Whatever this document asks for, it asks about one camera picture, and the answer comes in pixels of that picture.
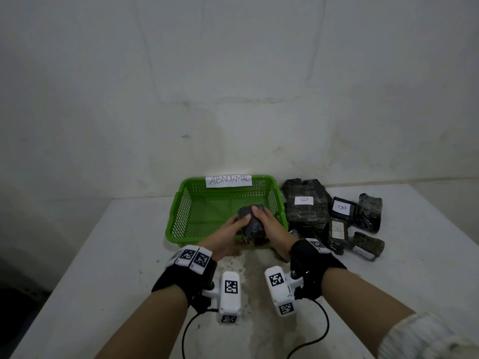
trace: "hand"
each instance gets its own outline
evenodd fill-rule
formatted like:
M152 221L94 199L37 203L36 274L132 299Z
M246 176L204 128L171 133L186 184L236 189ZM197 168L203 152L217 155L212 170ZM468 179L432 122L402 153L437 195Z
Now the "hand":
M269 209L265 208L264 211L261 211L253 206L251 210L254 216L263 223L266 236L269 238L272 247L281 257L289 261L291 246L298 241L298 238L284 229Z
M238 230L248 225L250 220L250 214L239 220L238 216L235 215L229 218L212 235L200 241L198 245L209 249L213 253L211 258L217 262L226 256L241 256L243 253L241 248L249 248L249 244L243 241L236 241L235 237L238 234Z

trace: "white table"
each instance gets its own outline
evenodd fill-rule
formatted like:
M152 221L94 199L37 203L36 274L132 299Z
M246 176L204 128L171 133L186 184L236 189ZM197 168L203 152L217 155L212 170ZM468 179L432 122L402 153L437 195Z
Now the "white table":
M441 315L479 343L479 247L408 185L329 192L355 201L363 192L383 198L377 236L386 248L375 262L345 252L340 259L348 269L416 311ZM164 237L171 203L172 197L114 200L12 357L93 357L148 296L178 249ZM197 318L186 336L187 358L285 358L292 347L324 332L323 313L312 302L300 301L297 315L276 315L263 272L277 264L269 250L220 261L217 275L227 269L241 276L243 318L236 326L220 326L211 313ZM330 332L296 358L372 358L320 302ZM194 313L190 308L187 320ZM171 358L181 358L180 346L177 340Z

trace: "forearm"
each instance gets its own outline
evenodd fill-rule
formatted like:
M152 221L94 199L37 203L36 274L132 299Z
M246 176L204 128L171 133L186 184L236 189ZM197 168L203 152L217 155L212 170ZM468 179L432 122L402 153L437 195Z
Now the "forearm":
M178 286L153 292L110 338L96 358L167 359L187 311L188 301Z
M409 307L345 269L328 269L321 289L328 304L375 357L392 327L414 314Z

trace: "green plastic basket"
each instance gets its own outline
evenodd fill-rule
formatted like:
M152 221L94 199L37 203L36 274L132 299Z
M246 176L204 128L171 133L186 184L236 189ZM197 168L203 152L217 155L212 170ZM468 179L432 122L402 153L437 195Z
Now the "green plastic basket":
M263 204L288 228L283 198L276 180L253 175L252 186L206 187L205 178L186 179L175 194L166 238L180 247L196 244L247 205Z

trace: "wrist-mounted device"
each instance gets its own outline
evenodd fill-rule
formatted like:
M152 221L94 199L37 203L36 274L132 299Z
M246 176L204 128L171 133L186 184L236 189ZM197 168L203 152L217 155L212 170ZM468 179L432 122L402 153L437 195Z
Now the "wrist-mounted device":
M279 266L268 268L265 272L266 283L279 316L294 314L295 300L308 298L316 300L322 295L321 282L330 267L346 267L314 238L306 238L293 244L290 251L291 272L284 273Z
M166 264L166 269L153 286L151 292L179 286L197 313L202 314L218 304L217 321L234 324L241 312L241 282L236 272L226 271L220 279L213 281L217 263L211 259L212 252L204 247L187 245L176 252Z

